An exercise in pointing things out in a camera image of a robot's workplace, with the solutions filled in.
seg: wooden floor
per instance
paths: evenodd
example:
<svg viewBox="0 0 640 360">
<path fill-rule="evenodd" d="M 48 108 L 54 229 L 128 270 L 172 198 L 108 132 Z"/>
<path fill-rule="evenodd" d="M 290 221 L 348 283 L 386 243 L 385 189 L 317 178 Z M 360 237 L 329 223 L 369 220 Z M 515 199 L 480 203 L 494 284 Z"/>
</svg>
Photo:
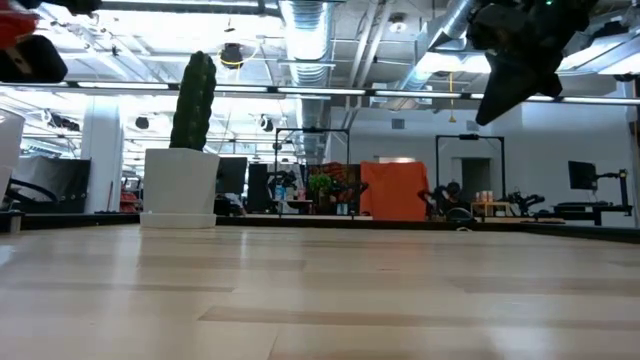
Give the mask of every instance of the wooden floor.
<svg viewBox="0 0 640 360">
<path fill-rule="evenodd" d="M 2 360 L 638 360 L 640 247 L 137 226 L 0 236 Z"/>
</svg>

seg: doorway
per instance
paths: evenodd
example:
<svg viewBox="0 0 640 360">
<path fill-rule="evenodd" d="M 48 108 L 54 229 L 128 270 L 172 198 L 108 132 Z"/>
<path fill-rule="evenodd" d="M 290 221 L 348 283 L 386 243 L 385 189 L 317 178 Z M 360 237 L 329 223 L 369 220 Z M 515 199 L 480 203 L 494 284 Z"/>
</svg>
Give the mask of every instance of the doorway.
<svg viewBox="0 0 640 360">
<path fill-rule="evenodd" d="M 491 190 L 491 159 L 462 158 L 461 199 L 473 201 L 476 193 Z"/>
</svg>

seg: cactus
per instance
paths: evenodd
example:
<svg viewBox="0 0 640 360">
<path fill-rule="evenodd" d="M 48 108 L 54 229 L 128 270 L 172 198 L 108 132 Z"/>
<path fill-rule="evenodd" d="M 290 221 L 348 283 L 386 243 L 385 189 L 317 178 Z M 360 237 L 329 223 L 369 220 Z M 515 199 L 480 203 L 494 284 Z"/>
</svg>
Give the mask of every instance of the cactus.
<svg viewBox="0 0 640 360">
<path fill-rule="evenodd" d="M 211 57 L 202 51 L 192 54 L 180 84 L 169 147 L 202 151 L 207 144 L 215 88 L 216 67 Z"/>
</svg>

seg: black frame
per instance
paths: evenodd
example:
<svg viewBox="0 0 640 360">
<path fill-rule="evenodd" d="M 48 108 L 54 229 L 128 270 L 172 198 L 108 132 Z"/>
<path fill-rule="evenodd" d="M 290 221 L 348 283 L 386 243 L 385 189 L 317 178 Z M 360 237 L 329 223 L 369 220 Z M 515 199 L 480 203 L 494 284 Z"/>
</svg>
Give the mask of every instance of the black frame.
<svg viewBox="0 0 640 360">
<path fill-rule="evenodd" d="M 308 127 L 308 128 L 277 128 L 276 129 L 276 142 L 274 143 L 274 151 L 275 151 L 275 158 L 274 158 L 274 166 L 273 166 L 273 172 L 277 173 L 278 172 L 278 145 L 280 144 L 280 142 L 278 141 L 278 136 L 280 135 L 280 132 L 282 131 L 288 131 L 288 132 L 296 132 L 296 131 L 302 131 L 302 133 L 307 133 L 307 134 L 320 134 L 320 133 L 332 133 L 332 132 L 341 132 L 341 133 L 345 133 L 347 134 L 347 171 L 349 171 L 349 165 L 351 164 L 351 132 L 349 131 L 349 129 L 328 129 L 328 128 L 315 128 L 315 127 Z M 275 201 L 275 193 L 273 193 L 271 195 L 271 200 Z M 278 206 L 278 218 L 282 218 L 282 211 L 280 210 L 280 206 Z"/>
<path fill-rule="evenodd" d="M 500 141 L 500 170 L 502 177 L 502 198 L 507 198 L 507 175 L 504 159 L 504 136 L 482 136 L 476 134 L 436 135 L 436 187 L 440 186 L 440 139 L 458 139 L 461 141 L 498 140 Z"/>
</svg>

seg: white planter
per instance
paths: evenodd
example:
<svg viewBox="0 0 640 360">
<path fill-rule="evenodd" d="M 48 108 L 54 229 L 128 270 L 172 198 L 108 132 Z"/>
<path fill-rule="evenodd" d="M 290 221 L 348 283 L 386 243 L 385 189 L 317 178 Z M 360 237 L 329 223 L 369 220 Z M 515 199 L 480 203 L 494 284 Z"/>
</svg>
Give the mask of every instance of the white planter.
<svg viewBox="0 0 640 360">
<path fill-rule="evenodd" d="M 216 225 L 213 205 L 220 157 L 191 149 L 148 149 L 142 227 L 205 229 Z"/>
</svg>

